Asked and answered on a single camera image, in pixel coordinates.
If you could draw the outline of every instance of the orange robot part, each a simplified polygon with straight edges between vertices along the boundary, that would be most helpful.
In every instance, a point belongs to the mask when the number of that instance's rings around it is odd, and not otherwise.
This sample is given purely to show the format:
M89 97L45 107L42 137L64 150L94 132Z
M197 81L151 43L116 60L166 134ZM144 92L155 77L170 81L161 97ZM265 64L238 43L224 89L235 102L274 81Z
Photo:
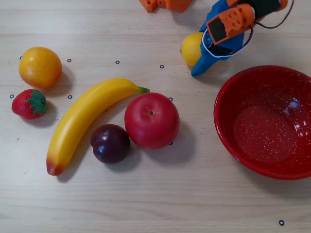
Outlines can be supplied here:
M249 26L254 23L255 13L253 11L253 8L249 4L244 3L238 5L237 7L230 8L224 12L221 12L211 21L215 20L216 18L219 18L224 24L227 37L216 40L211 34L214 45L220 44L228 38L232 38L249 30ZM211 32L209 22L207 23L207 27L208 30Z
M169 10L176 9L184 12L192 0L139 0L147 12L153 12L157 7L166 7Z

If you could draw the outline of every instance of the white cable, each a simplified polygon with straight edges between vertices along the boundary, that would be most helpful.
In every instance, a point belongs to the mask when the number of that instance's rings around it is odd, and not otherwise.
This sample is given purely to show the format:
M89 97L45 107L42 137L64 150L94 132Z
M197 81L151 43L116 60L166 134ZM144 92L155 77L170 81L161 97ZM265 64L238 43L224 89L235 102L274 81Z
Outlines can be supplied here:
M243 50L252 42L253 36L254 36L254 35L252 35L251 40L248 42L248 44L247 44L244 48L238 50L238 51L237 51L236 53L234 53L233 55L215 56L211 51L208 50L208 48L206 47L206 45L205 45L205 43L204 43L204 36L205 36L205 34L206 34L207 32L208 32L208 28L205 30L205 32L204 32L204 34L203 34L203 36L202 36L202 44L203 44L204 48L207 50L207 52L209 52L209 54L212 55L212 56L215 57L215 58L232 57L232 56L234 56L234 55L237 55L239 52L243 51Z

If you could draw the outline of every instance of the wire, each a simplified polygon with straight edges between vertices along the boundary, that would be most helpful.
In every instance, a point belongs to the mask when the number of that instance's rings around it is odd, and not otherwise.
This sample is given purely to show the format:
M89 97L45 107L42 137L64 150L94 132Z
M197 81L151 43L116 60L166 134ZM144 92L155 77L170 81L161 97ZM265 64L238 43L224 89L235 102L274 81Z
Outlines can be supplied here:
M205 43L204 43L204 37L205 37L205 34L208 32L208 28L205 30L205 32L204 32L204 34L203 34L203 36L202 36L202 44L203 44L204 48L207 50L207 52L209 52L209 54L212 55L212 56L215 57L215 58L232 57L232 56L238 54L239 52L241 52L242 50L244 50L244 49L249 45L249 43L253 40L254 29L253 29L252 26L249 26L249 27L250 27L250 29L251 29L251 33L250 33L250 35L249 35L248 40L246 41L246 43L245 43L238 51L234 52L234 53L231 54L231 55L226 55L226 56L215 56L211 51L209 51L209 49L206 47L206 45L205 45Z
M284 19L282 20L282 22L280 22L280 23L277 24L276 26L274 26L274 27L267 27L267 26L263 25L262 23L259 23L258 21L254 21L254 23L258 24L259 26L262 26L263 28L267 28L267 29L274 29L274 28L277 28L277 27L280 26L282 23L284 23L284 21L285 21L285 20L287 19L287 17L290 15L290 13L291 13L291 11L292 11L292 8L293 8L293 6L294 6L294 2L295 2L295 0L292 0L292 4L291 4L291 6L290 6L290 8L289 8L289 10L288 10L288 12L287 12L287 14L286 14L286 16L284 17Z

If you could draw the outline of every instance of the red bowl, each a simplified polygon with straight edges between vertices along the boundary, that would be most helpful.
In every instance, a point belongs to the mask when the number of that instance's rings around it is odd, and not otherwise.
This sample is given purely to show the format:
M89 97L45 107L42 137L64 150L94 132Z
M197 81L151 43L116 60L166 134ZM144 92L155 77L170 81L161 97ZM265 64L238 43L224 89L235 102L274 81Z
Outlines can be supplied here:
M262 175L311 176L311 78L296 70L244 70L221 88L214 107L217 133L243 165Z

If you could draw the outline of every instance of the strawberry leaves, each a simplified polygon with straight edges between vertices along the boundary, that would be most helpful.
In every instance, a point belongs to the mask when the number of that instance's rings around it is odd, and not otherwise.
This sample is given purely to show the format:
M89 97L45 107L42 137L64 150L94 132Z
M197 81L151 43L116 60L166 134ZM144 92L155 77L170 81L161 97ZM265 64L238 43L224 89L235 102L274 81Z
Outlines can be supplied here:
M46 113L47 101L44 95L37 90L33 90L33 92L30 95L32 98L28 99L27 103L32 103L30 109L35 110L34 115Z

